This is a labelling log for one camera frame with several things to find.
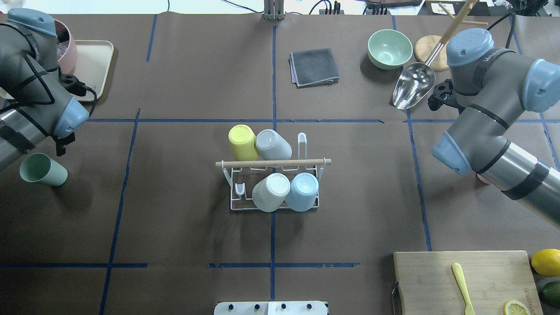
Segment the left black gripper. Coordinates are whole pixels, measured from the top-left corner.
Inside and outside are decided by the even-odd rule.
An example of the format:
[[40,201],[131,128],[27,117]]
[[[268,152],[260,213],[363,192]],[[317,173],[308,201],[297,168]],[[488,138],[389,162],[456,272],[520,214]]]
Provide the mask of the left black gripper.
[[[71,74],[60,74],[59,83],[62,85],[66,91],[70,92],[72,95],[84,97],[87,94],[87,89],[85,83],[78,80],[76,76]],[[55,147],[56,155],[63,156],[66,153],[66,146],[75,141],[75,133],[72,132],[64,138],[59,138],[55,136]]]

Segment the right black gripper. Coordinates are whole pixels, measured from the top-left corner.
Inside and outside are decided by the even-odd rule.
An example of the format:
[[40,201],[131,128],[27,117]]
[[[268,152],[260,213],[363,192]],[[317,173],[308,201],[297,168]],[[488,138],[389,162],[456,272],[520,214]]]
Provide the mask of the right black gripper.
[[450,78],[434,86],[433,92],[427,100],[427,104],[432,111],[439,110],[443,105],[453,107],[457,109],[458,112],[464,111],[464,106],[461,106],[456,100],[454,87]]

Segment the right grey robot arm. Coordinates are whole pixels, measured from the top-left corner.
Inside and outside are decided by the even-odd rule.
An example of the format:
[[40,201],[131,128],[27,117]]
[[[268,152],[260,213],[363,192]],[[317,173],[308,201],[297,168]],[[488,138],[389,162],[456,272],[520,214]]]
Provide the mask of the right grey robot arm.
[[481,175],[558,226],[558,170],[504,134],[522,113],[541,113],[558,103],[559,66],[496,48],[482,28],[456,34],[446,53],[452,95],[462,112],[432,147],[432,155],[460,175]]

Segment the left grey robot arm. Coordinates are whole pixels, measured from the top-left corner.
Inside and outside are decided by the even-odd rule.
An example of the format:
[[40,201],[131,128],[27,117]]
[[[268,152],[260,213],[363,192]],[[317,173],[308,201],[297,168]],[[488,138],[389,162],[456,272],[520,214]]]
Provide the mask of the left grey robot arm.
[[5,169],[44,139],[54,140],[56,154],[66,153],[75,131],[90,117],[76,99],[78,80],[62,73],[58,44],[69,34],[52,16],[13,8],[1,24],[0,85],[13,100],[1,109],[1,162]]

